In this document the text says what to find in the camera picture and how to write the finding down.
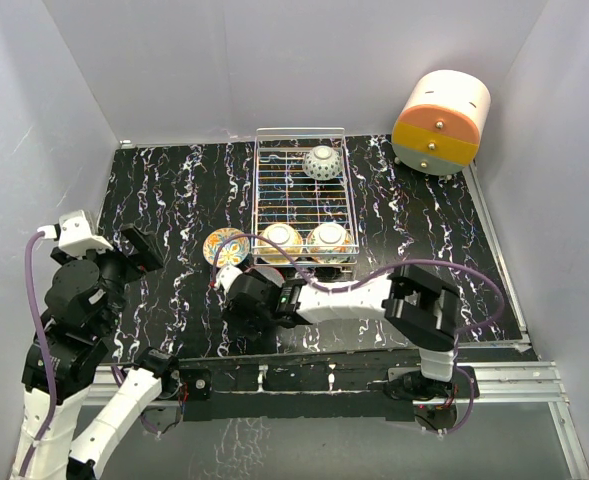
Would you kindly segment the white orange flower bowl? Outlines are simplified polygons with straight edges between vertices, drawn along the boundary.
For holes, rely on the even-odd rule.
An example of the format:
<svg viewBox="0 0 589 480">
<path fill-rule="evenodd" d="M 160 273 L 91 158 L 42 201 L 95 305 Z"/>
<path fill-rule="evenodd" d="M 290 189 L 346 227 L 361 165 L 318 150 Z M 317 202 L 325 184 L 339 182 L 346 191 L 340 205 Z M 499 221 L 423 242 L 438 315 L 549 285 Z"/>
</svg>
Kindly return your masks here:
<svg viewBox="0 0 589 480">
<path fill-rule="evenodd" d="M 355 246 L 345 227 L 336 222 L 325 222 L 308 234 L 306 250 L 317 263 L 345 263 L 354 254 Z"/>
</svg>

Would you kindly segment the orange blue floral bowl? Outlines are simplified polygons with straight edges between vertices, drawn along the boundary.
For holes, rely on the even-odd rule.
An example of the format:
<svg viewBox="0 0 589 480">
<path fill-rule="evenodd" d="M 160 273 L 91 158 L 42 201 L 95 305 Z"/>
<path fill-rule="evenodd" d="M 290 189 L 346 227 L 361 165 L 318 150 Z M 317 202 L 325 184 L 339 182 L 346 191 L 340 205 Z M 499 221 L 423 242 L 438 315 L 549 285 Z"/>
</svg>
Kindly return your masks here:
<svg viewBox="0 0 589 480">
<path fill-rule="evenodd" d="M 245 261 L 250 253 L 250 241 L 241 234 L 242 231 L 230 227 L 209 234 L 202 247 L 207 263 L 222 268 L 226 265 L 238 266 Z"/>
</svg>

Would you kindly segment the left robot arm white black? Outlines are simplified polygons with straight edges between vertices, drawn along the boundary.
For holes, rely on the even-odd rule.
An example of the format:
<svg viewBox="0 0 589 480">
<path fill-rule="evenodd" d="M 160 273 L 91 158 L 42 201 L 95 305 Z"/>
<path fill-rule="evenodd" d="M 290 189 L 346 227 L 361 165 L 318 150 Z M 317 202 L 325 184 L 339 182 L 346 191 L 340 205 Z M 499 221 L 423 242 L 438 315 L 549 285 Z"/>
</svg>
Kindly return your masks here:
<svg viewBox="0 0 589 480">
<path fill-rule="evenodd" d="M 116 393 L 81 433 L 80 410 L 125 309 L 125 288 L 163 268 L 154 236 L 121 230 L 123 253 L 81 218 L 39 228 L 28 240 L 24 273 L 35 328 L 23 369 L 23 420 L 13 479 L 98 479 L 120 441 L 157 399 L 175 396 L 176 357 L 149 347 L 127 372 L 114 368 Z"/>
</svg>

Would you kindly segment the yellow teal sun bowl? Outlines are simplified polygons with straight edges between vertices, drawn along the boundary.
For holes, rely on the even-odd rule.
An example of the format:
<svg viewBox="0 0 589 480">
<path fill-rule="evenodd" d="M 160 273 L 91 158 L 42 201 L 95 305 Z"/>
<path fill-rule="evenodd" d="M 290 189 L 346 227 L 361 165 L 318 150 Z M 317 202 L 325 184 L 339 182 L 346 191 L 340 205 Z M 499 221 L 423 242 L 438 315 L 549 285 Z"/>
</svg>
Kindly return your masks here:
<svg viewBox="0 0 589 480">
<path fill-rule="evenodd" d="M 303 239 L 300 233 L 287 223 L 272 223 L 268 225 L 260 236 L 270 240 L 296 261 L 303 253 Z M 290 261 L 283 256 L 270 243 L 263 240 L 257 241 L 259 259 L 273 265 L 289 264 Z"/>
</svg>

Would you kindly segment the grey red-rimmed patterned bowl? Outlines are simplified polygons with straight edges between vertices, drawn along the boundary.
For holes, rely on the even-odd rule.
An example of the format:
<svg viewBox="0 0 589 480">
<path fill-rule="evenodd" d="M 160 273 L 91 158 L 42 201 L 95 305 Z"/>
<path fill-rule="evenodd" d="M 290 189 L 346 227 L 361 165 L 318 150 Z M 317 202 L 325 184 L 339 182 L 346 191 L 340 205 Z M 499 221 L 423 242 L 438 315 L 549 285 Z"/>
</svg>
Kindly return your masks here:
<svg viewBox="0 0 589 480">
<path fill-rule="evenodd" d="M 285 278 L 283 277 L 283 275 L 276 268 L 273 267 L 265 265 L 253 266 L 247 270 L 247 273 L 252 272 L 257 272 L 258 274 L 262 275 L 264 278 L 276 284 L 277 286 L 282 286 L 285 282 Z"/>
</svg>

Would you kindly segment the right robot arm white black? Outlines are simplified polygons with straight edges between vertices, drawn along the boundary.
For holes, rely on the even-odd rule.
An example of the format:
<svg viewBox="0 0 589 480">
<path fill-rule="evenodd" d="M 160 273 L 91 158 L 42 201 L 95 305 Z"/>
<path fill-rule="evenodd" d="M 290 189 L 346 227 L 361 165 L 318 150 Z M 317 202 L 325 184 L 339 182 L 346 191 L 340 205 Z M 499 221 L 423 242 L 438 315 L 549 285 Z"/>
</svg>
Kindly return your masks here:
<svg viewBox="0 0 589 480">
<path fill-rule="evenodd" d="M 363 284 L 272 281 L 259 271 L 225 266 L 214 286 L 225 294 L 224 317 L 244 336 L 275 327 L 294 328 L 338 320 L 386 320 L 418 347 L 421 388 L 440 397 L 452 389 L 456 317 L 455 288 L 414 265 L 395 268 Z"/>
</svg>

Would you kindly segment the blue patterned bowl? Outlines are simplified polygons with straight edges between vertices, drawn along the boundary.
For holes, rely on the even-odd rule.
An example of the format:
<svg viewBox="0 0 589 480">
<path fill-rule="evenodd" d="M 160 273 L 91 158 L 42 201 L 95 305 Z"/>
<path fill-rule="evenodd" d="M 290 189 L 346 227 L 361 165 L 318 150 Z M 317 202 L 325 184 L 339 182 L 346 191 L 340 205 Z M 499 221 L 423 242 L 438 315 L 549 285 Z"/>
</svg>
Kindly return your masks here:
<svg viewBox="0 0 589 480">
<path fill-rule="evenodd" d="M 332 147 L 319 145 L 309 150 L 303 160 L 303 172 L 313 180 L 329 181 L 342 175 L 339 153 Z"/>
</svg>

